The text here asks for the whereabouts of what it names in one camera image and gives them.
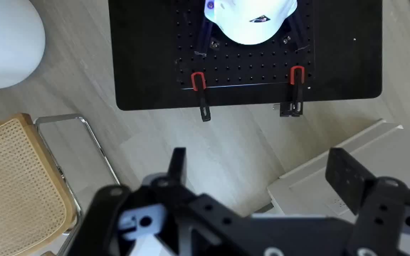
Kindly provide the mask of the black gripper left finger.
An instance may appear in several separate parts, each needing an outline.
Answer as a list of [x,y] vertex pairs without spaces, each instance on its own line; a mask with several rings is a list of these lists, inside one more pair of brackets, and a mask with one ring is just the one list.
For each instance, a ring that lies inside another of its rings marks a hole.
[[144,237],[154,237],[174,256],[241,256],[244,250],[212,216],[221,205],[194,205],[200,196],[185,188],[187,149],[175,148],[168,171],[150,176],[137,189],[126,185],[100,189],[67,256],[130,256]]

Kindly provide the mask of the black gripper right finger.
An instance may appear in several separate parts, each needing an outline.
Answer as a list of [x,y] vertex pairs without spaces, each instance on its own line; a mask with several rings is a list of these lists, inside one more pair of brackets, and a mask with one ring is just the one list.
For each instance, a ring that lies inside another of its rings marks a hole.
[[407,256],[400,250],[410,236],[410,188],[392,176],[375,176],[343,148],[329,151],[328,183],[356,215],[346,250],[353,256]]

